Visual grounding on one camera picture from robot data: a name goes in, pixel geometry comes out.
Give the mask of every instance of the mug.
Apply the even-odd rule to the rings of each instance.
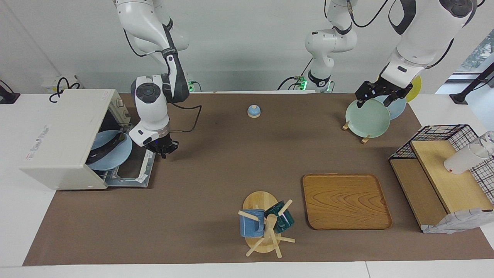
[[[285,202],[280,201],[276,205],[270,207],[264,213],[264,217],[268,217],[268,215],[270,215],[270,214],[276,215],[277,219],[276,219],[276,225],[274,227],[275,233],[282,233],[282,232],[288,230],[293,225],[293,223],[295,223],[295,220],[291,216],[288,209],[285,210],[285,212],[281,216],[278,216],[278,213],[280,212],[280,210],[284,206],[285,206]]]
[[[262,209],[244,209],[254,216],[257,216],[259,221],[249,219],[240,215],[240,235],[243,237],[261,237],[264,235],[264,210]]]

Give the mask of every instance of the black stand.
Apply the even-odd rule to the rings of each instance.
[[[2,86],[0,86],[0,104],[13,104],[19,98],[20,93],[9,93]]]
[[[472,92],[487,76],[491,75],[494,72],[494,63],[492,63],[485,71],[483,71],[477,79],[472,81],[470,85],[468,85],[461,93],[452,93],[450,94],[451,99],[456,104],[468,104],[465,98],[466,96]]]

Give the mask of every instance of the wooden round base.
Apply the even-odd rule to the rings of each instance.
[[[270,207],[276,205],[278,201],[276,198],[268,192],[256,191],[244,200],[242,209],[263,209],[267,210]],[[247,245],[252,248],[254,244],[259,240],[259,237],[246,237]],[[269,253],[275,249],[272,239],[264,240],[255,251],[258,253]]]

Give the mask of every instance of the dark green mug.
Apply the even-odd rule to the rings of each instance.
[[[282,233],[288,230],[293,225],[293,223],[295,223],[295,220],[293,220],[293,217],[291,216],[288,209],[285,210],[285,212],[281,216],[278,216],[278,213],[281,211],[281,209],[284,206],[285,206],[285,202],[280,201],[276,205],[270,207],[264,213],[264,217],[268,217],[268,215],[270,214],[276,215],[276,225],[273,229],[275,233]]]

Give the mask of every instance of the yellow plate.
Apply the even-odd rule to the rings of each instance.
[[[422,78],[420,77],[420,75],[412,80],[412,85],[413,88],[410,90],[410,92],[407,95],[407,102],[410,102],[414,98],[416,98],[418,93],[420,92],[420,89],[422,89]]]

